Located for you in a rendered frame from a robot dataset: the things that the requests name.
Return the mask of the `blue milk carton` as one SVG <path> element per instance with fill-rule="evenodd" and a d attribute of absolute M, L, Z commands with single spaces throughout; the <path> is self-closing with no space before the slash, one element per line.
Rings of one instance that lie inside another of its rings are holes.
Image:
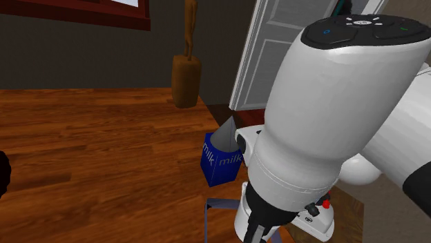
<path fill-rule="evenodd" d="M 243 155 L 235 140 L 236 123 L 230 116 L 214 133 L 204 137 L 200 166 L 209 187 L 236 179 Z"/>

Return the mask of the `brown wooden figure on base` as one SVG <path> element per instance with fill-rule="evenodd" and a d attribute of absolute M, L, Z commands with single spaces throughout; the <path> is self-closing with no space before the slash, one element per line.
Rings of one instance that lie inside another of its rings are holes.
<path fill-rule="evenodd" d="M 197 10 L 198 0 L 184 0 L 184 53 L 173 57 L 171 72 L 172 97 L 177 108 L 191 108 L 198 101 L 202 63 L 193 56 Z"/>

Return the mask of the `white panelled door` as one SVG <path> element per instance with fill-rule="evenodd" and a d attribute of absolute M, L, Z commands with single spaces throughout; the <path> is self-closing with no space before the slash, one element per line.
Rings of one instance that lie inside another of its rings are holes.
<path fill-rule="evenodd" d="M 274 79 L 298 33 L 336 9 L 338 0 L 256 0 L 229 108 L 266 107 Z"/>

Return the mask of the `red framed window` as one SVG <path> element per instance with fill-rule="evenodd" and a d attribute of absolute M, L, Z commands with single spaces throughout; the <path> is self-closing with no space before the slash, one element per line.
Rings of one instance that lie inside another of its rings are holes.
<path fill-rule="evenodd" d="M 149 0 L 137 0 L 137 6 L 114 0 L 0 0 L 0 14 L 134 30 L 151 29 Z"/>

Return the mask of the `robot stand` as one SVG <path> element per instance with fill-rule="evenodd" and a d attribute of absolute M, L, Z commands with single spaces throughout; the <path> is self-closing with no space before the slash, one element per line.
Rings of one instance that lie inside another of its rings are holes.
<path fill-rule="evenodd" d="M 331 189 L 334 209 L 334 232 L 327 242 L 321 242 L 293 224 L 286 229 L 295 243 L 363 243 L 364 205 L 337 186 Z"/>

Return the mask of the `black round object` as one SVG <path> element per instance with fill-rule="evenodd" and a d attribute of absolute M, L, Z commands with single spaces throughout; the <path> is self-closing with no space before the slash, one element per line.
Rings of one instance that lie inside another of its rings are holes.
<path fill-rule="evenodd" d="M 7 192 L 7 187 L 10 184 L 11 165 L 7 155 L 0 150 L 0 199 Z"/>

